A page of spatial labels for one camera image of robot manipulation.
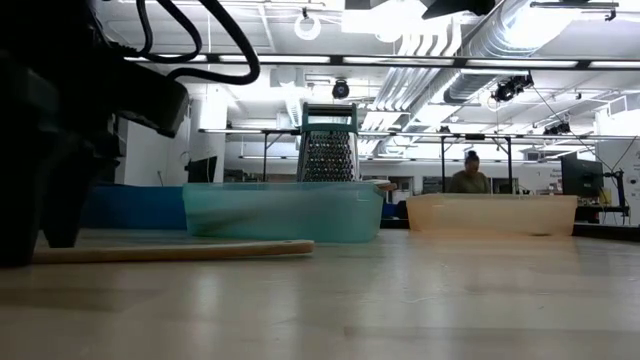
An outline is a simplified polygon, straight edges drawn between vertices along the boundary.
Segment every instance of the translucent plastic container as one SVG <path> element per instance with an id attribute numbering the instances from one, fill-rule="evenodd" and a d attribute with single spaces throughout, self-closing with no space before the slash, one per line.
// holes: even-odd
<path id="1" fill-rule="evenodd" d="M 331 243 L 372 240 L 383 193 L 371 183 L 185 184 L 193 236 Z"/>

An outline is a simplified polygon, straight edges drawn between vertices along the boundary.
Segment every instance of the dark shirt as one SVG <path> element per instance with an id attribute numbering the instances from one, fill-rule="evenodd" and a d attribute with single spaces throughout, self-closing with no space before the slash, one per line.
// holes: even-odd
<path id="1" fill-rule="evenodd" d="M 463 170 L 453 175 L 447 192 L 459 194 L 490 194 L 491 187 L 489 186 L 489 179 L 487 179 L 483 173 L 477 172 L 469 175 Z"/>

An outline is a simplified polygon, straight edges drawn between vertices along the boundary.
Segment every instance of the metal grater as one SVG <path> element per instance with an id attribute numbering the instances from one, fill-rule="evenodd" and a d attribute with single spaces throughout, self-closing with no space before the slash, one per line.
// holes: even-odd
<path id="1" fill-rule="evenodd" d="M 354 122 L 355 106 L 308 105 L 303 107 L 302 139 L 298 157 L 298 181 L 358 181 L 357 123 L 308 123 L 314 119 L 336 116 Z"/>

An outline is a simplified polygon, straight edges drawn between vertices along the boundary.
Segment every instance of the black cable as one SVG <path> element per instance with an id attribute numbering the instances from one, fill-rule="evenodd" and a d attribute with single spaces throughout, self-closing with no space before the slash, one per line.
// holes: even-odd
<path id="1" fill-rule="evenodd" d="M 202 38 L 200 37 L 200 33 L 198 32 L 198 29 L 196 29 L 196 27 L 193 25 L 191 20 L 189 20 L 189 18 L 187 18 L 182 13 L 182 11 L 180 11 L 180 9 L 178 9 L 178 7 L 175 6 L 173 2 L 171 2 L 171 0 L 157 0 L 157 1 L 158 1 L 158 4 L 160 4 L 160 6 L 162 6 L 169 13 L 169 15 L 171 15 L 189 33 L 189 35 L 193 39 L 195 49 L 193 50 L 193 52 L 189 54 L 178 55 L 175 57 L 159 56 L 155 54 L 150 54 L 148 53 L 148 51 L 146 54 L 143 53 L 141 56 L 149 61 L 153 61 L 159 64 L 179 64 L 179 63 L 187 62 L 189 60 L 194 59 L 196 56 L 200 54 L 200 50 L 202 50 Z M 138 5 L 139 12 L 141 9 L 139 5 L 140 2 L 144 3 L 144 0 L 136 0 L 136 5 Z M 147 18 L 147 11 L 144 5 L 142 6 L 142 9 L 143 11 L 139 15 L 140 15 L 140 21 L 142 21 L 142 28 L 144 29 L 144 32 L 145 32 L 145 47 L 143 48 L 143 50 L 145 50 L 147 47 L 149 47 L 149 50 L 151 50 L 151 46 L 153 45 L 153 36 L 151 35 L 152 34 L 151 26 L 149 25 L 149 19 Z"/>
<path id="2" fill-rule="evenodd" d="M 622 161 L 622 159 L 624 159 L 624 156 L 627 155 L 627 153 L 629 152 L 629 149 L 631 149 L 631 146 L 633 146 L 633 143 L 636 142 L 636 139 L 638 139 L 638 135 L 633 137 L 633 140 L 631 140 L 631 142 L 629 143 L 629 146 L 627 146 L 627 150 L 624 151 L 624 153 L 622 153 L 622 156 L 620 156 L 620 158 L 618 159 L 618 161 L 616 161 L 615 165 L 613 165 L 613 168 L 615 169 L 616 166 L 618 166 L 618 164 L 620 163 L 620 161 Z"/>
<path id="3" fill-rule="evenodd" d="M 153 31 L 147 15 L 146 0 L 136 0 L 136 8 L 138 9 L 140 24 L 142 24 L 142 31 L 144 32 L 144 47 L 138 51 L 137 56 L 144 57 L 149 54 L 153 47 Z"/>
<path id="4" fill-rule="evenodd" d="M 233 20 L 217 0 L 200 0 L 200 3 L 220 22 L 220 25 L 222 25 L 236 45 L 238 45 L 238 48 L 240 48 L 240 51 L 247 59 L 249 72 L 245 75 L 224 75 L 194 68 L 179 68 L 171 71 L 167 77 L 176 79 L 181 76 L 193 76 L 231 85 L 247 85 L 256 81 L 260 76 L 260 60 L 258 59 L 258 54 L 256 54 L 251 46 L 249 39 L 247 39 L 246 35 L 242 32 L 242 29 L 240 29 L 240 26 L 238 26 L 235 20 Z"/>

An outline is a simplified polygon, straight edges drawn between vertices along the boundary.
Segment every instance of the table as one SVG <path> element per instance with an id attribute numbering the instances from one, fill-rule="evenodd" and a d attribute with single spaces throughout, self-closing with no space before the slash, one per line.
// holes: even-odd
<path id="1" fill-rule="evenodd" d="M 202 243 L 83 232 L 78 246 Z M 0 271 L 6 359 L 630 359 L 640 248 L 383 230 L 311 257 Z"/>

